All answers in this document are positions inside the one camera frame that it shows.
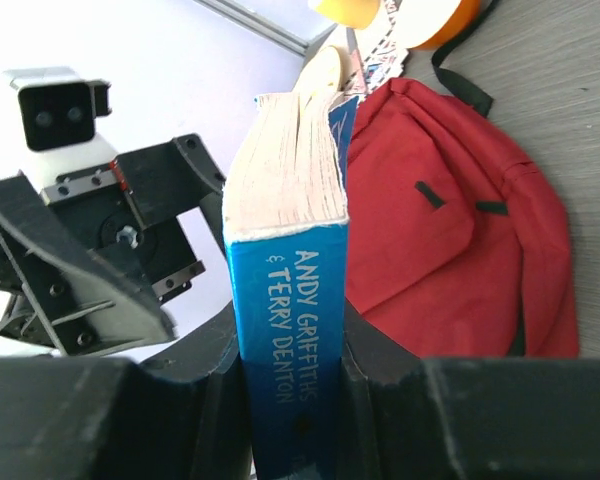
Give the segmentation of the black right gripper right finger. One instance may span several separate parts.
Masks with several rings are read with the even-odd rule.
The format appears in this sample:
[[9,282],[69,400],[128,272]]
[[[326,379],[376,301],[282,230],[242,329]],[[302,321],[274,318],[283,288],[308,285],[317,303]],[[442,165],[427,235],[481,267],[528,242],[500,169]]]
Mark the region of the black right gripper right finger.
[[600,360],[419,359],[345,311],[341,479],[600,479]]

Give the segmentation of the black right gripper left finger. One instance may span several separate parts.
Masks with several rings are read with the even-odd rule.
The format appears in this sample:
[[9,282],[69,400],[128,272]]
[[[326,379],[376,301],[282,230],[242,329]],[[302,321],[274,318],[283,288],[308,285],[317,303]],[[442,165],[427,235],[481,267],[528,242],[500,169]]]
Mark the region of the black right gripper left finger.
[[234,312],[142,363],[0,358],[0,479],[245,479]]

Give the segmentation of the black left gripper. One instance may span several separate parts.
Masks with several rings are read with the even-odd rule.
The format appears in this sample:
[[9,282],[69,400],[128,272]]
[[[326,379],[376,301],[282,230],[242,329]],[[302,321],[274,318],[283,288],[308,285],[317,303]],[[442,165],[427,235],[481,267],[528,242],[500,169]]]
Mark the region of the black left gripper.
[[165,304],[203,273],[179,216],[199,209],[221,237],[224,176],[184,135],[58,175],[36,190],[0,180],[0,337],[64,356],[176,338]]

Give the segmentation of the red student backpack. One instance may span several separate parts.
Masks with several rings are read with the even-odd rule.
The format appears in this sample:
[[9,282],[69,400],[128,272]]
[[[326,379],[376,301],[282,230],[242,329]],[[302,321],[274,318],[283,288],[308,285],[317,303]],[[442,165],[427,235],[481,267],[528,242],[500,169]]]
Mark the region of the red student backpack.
[[574,358],[566,209],[539,167],[462,100],[393,78],[348,152],[346,293],[414,355]]

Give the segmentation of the blue comic paperback book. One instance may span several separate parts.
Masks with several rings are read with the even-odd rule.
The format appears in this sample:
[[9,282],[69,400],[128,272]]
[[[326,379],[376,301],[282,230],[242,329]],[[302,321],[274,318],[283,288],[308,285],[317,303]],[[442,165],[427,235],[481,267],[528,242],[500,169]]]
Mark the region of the blue comic paperback book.
[[223,187],[222,226],[261,479],[332,479],[357,103],[266,94]]

